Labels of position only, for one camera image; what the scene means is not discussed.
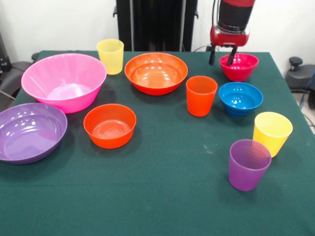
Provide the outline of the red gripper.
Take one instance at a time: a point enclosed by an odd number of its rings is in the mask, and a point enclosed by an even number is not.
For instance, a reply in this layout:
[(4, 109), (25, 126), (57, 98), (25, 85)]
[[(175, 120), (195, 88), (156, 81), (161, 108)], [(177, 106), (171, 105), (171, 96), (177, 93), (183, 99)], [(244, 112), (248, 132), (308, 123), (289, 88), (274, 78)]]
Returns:
[(231, 53), (229, 54), (227, 65), (232, 65), (235, 54), (237, 52), (238, 47), (243, 47), (248, 42), (250, 35), (250, 29), (246, 27), (246, 29), (241, 33), (230, 33), (224, 30), (221, 30), (218, 25), (213, 25), (210, 30), (210, 40), (212, 46), (209, 47), (210, 58), (209, 64), (214, 65), (215, 63), (215, 55), (216, 55), (216, 47), (233, 47)]

